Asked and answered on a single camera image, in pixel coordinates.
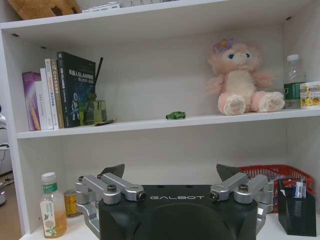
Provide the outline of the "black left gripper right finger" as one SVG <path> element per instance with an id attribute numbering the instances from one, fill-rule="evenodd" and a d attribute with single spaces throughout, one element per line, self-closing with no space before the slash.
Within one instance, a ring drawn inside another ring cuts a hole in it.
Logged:
<path id="1" fill-rule="evenodd" d="M 274 182 L 261 174 L 252 178 L 238 167 L 217 164 L 216 170 L 222 183 L 210 187 L 209 197 L 213 202 L 221 202 L 233 194 L 238 204 L 248 205 L 256 201 L 258 234 L 265 225 L 267 214 L 273 211 Z"/>

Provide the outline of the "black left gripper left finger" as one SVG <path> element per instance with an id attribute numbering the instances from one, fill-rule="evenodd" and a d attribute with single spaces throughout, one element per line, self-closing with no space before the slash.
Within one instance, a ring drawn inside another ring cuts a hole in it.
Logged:
<path id="1" fill-rule="evenodd" d="M 96 236 L 100 235 L 100 223 L 97 217 L 99 201 L 102 200 L 107 205 L 116 205 L 120 203 L 121 197 L 136 203 L 146 199 L 142 185 L 133 184 L 122 178 L 124 170 L 124 164 L 106 167 L 97 176 L 80 176 L 75 183 L 77 211 L 83 214 L 86 226 Z"/>

